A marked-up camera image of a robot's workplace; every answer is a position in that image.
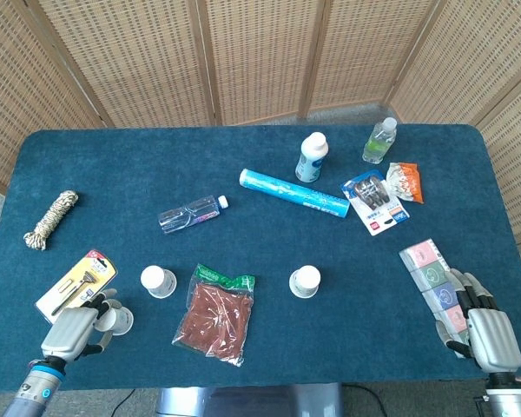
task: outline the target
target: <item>blue tablecloth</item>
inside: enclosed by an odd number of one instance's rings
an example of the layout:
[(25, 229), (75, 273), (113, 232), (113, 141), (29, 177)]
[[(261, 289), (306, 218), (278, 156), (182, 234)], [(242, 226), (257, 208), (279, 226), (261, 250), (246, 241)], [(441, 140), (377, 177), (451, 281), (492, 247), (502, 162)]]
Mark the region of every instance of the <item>blue tablecloth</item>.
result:
[[(373, 168), (360, 155), (372, 126), (254, 126), (41, 131), (25, 141), (0, 222), (0, 390), (14, 390), (41, 357), (49, 324), (34, 302), (90, 249), (117, 266), (112, 286), (135, 315), (108, 350), (68, 366), (66, 388), (246, 386), (484, 376), (440, 342), (434, 319), (398, 252), (431, 237), (453, 266), (473, 272), (511, 317), (521, 347), (521, 261), (482, 136), (464, 125), (400, 125), (378, 168), (416, 162), (425, 204), (371, 237), (346, 219), (244, 189), (243, 168), (290, 182), (314, 130), (330, 152), (310, 187)], [(80, 199), (40, 252), (25, 247), (65, 189)], [(219, 217), (163, 235), (157, 215), (206, 195), (226, 195)], [(197, 263), (257, 277), (241, 368), (171, 345)], [(148, 295), (140, 273), (158, 264), (178, 287)], [(298, 267), (320, 268), (314, 298), (288, 287)]]

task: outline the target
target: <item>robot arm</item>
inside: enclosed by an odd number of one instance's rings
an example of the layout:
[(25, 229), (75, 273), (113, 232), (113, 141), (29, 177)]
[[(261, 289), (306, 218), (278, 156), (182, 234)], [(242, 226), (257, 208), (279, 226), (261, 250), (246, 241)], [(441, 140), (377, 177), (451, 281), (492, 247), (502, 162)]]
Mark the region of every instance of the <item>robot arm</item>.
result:
[[(521, 352), (510, 319), (473, 275), (452, 269), (446, 277), (455, 287), (467, 321), (470, 345), (455, 341), (444, 323), (437, 321), (440, 339), (455, 352), (474, 358), (489, 375), (487, 395), (482, 400), (491, 404), (495, 417), (521, 417), (521, 381), (515, 377), (521, 367)], [(483, 415), (479, 403), (478, 411)]]
[[(110, 329), (112, 315), (116, 317), (116, 310), (125, 309), (119, 301), (109, 299), (115, 293), (115, 289), (107, 289), (81, 307), (65, 308), (60, 313), (41, 345), (44, 359), (30, 363), (30, 372), (3, 417), (42, 416), (63, 382), (66, 364), (82, 356), (99, 354), (108, 346), (112, 335), (117, 334)], [(133, 316), (125, 310), (132, 323)], [(93, 330), (104, 335), (97, 344), (89, 345)]]

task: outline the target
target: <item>orange package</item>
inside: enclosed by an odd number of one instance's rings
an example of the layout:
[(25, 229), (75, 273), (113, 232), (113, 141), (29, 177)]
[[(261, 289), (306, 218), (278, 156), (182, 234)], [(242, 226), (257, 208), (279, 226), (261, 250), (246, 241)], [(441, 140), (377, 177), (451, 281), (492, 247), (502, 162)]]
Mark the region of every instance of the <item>orange package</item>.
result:
[(389, 191), (408, 202), (423, 203), (420, 175), (416, 163), (392, 162), (386, 174)]

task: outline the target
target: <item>blue tube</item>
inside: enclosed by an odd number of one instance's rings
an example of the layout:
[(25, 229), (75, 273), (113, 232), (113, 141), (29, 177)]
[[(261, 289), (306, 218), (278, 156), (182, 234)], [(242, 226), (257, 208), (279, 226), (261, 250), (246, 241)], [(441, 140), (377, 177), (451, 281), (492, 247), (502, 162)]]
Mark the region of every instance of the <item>blue tube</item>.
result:
[(246, 189), (254, 189), (338, 217), (346, 217), (349, 209), (348, 200), (259, 174), (249, 169), (241, 171), (240, 184)]

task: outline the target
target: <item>metal base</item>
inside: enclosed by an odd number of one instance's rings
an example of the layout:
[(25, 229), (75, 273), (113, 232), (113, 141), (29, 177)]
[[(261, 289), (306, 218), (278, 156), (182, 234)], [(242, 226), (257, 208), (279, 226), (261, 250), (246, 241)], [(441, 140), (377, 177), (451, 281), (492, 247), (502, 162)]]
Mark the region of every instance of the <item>metal base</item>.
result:
[(343, 417), (341, 385), (163, 388), (156, 417)]

